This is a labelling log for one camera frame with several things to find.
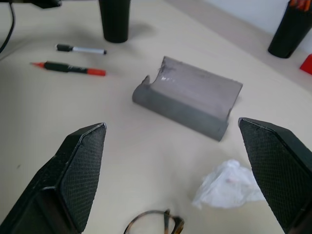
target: eyeglasses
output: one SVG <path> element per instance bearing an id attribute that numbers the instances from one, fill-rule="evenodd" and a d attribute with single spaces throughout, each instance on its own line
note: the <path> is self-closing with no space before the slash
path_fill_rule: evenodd
<path id="1" fill-rule="evenodd" d="M 150 214 L 157 214 L 157 215 L 162 215 L 163 216 L 163 222 L 164 222 L 164 226 L 165 226 L 164 234 L 169 234 L 169 229 L 171 227 L 173 227 L 173 228 L 170 229 L 170 231 L 172 230 L 170 232 L 171 234 L 180 234 L 182 232 L 183 227 L 184 227 L 184 220 L 181 217 L 170 215 L 170 210 L 166 210 L 166 211 L 147 211 L 147 212 L 144 212 L 142 214 L 139 214 L 137 217 L 135 217 L 128 224 L 128 226 L 127 226 L 127 228 L 126 228 L 126 230 L 124 231 L 123 234 L 128 234 L 130 232 L 131 228 L 132 228 L 131 229 L 131 234 L 136 234 L 136 233 L 133 232 L 134 231 L 134 226 L 137 224 L 137 223 L 135 224 L 135 222 L 138 219 L 140 219 L 140 218 L 142 218 L 144 216 L 150 215 Z M 157 222 L 156 222 L 155 219 L 150 220 L 150 222 L 147 222 L 145 220 L 145 226 L 147 226 L 147 225 L 148 226 L 153 226 L 155 224 L 157 225 Z M 150 232 L 146 232 L 146 231 L 142 231 L 141 230 L 140 232 L 137 231 L 137 233 L 150 233 Z"/>

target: red marker tip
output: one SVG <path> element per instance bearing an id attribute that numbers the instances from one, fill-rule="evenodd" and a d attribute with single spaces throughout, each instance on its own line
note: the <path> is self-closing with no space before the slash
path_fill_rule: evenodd
<path id="1" fill-rule="evenodd" d="M 41 67 L 44 68 L 44 62 L 31 62 L 30 64 L 37 66 L 37 67 Z"/>

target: marker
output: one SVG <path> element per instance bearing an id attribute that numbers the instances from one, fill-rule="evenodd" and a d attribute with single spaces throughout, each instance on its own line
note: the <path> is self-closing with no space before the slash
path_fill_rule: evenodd
<path id="1" fill-rule="evenodd" d="M 101 55 L 107 54 L 106 50 L 83 48 L 83 47 L 76 47 L 76 46 L 70 46 L 70 45 L 64 45 L 64 44 L 57 44 L 55 48 L 56 50 L 63 51 L 63 52 L 86 52 L 86 53 L 94 53 L 94 54 L 101 54 Z"/>
<path id="2" fill-rule="evenodd" d="M 66 63 L 56 63 L 56 62 L 32 62 L 34 66 L 45 68 L 46 70 L 57 71 L 57 72 L 77 72 L 96 76 L 105 76 L 105 70 L 85 68 L 85 67 L 75 67 Z"/>

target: red marker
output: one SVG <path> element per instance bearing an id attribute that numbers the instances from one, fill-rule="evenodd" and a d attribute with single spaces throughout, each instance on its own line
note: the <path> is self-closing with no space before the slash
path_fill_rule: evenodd
<path id="1" fill-rule="evenodd" d="M 85 73 L 96 76 L 105 76 L 105 70 L 85 68 L 85 67 L 75 67 L 66 63 L 56 63 L 56 62 L 32 62 L 32 65 L 45 68 L 51 71 L 57 72 L 77 72 L 77 73 Z"/>

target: plastic bag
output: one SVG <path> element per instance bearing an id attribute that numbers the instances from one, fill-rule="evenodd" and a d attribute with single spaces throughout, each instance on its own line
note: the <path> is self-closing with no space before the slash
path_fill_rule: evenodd
<path id="1" fill-rule="evenodd" d="M 203 178 L 193 205 L 201 203 L 217 208 L 235 208 L 248 201 L 265 200 L 253 173 L 236 160 L 223 162 L 214 172 Z"/>

